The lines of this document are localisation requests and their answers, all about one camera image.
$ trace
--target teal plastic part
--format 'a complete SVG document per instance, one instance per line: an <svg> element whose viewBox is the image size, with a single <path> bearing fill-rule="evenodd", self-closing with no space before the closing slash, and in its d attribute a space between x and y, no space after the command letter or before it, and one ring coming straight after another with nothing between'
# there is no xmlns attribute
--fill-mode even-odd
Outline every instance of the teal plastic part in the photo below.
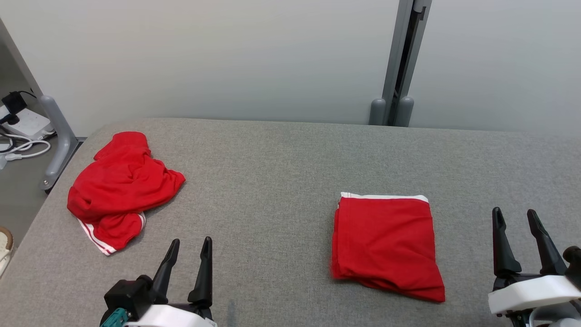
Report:
<svg viewBox="0 0 581 327"><path fill-rule="evenodd" d="M127 311L125 311L125 309L117 308L101 325L101 327L123 327L128 320L129 317L127 316Z"/></svg>

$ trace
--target white wall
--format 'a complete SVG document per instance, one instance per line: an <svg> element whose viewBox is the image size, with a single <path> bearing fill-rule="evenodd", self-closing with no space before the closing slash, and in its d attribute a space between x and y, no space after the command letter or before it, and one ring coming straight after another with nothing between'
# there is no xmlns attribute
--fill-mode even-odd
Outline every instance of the white wall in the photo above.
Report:
<svg viewBox="0 0 581 327"><path fill-rule="evenodd" d="M581 1L437 0L410 126L581 135Z"/></svg>
<svg viewBox="0 0 581 327"><path fill-rule="evenodd" d="M367 123L397 0L4 0L77 136L138 116Z"/></svg>

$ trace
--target folded red cloth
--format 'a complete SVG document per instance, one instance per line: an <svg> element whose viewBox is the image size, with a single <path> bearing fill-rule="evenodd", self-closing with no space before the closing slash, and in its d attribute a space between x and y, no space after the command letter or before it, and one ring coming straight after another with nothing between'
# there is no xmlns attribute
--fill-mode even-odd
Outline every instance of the folded red cloth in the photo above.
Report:
<svg viewBox="0 0 581 327"><path fill-rule="evenodd" d="M341 196L332 240L333 278L444 302L428 199Z"/></svg>
<svg viewBox="0 0 581 327"><path fill-rule="evenodd" d="M106 255L124 248L145 226L144 210L169 201L185 178L151 157L137 131L115 134L69 190L67 208Z"/></svg>

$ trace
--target gray metal post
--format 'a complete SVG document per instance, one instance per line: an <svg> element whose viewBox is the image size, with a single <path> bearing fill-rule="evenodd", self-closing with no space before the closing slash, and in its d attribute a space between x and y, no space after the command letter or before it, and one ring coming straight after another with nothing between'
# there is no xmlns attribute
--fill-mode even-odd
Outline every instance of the gray metal post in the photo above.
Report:
<svg viewBox="0 0 581 327"><path fill-rule="evenodd" d="M39 102L58 134L58 145L55 156L46 168L44 179L40 183L41 190L49 191L55 185L64 167L69 163L69 160L77 150L79 142L64 118L63 113L60 111L59 106L57 106L55 99L48 95L43 95L40 97Z"/></svg>

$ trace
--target gray tabletop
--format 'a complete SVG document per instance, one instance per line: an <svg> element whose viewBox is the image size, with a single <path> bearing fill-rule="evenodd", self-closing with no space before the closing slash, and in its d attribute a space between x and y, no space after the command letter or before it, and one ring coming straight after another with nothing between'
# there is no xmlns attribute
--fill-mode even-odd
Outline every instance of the gray tabletop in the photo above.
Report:
<svg viewBox="0 0 581 327"><path fill-rule="evenodd" d="M137 239L105 257L66 209L67 192L124 130L145 133L153 156L187 181L146 213ZM106 126L75 155L0 279L0 319L98 326L104 293L119 279L153 276L173 238L181 252L168 297L184 302L209 235L219 326L505 324L487 306L492 208L502 208L523 269L537 272L526 210L537 210L560 251L579 245L580 159L578 139L516 133L196 119ZM429 199L445 303L330 278L341 191Z"/></svg>

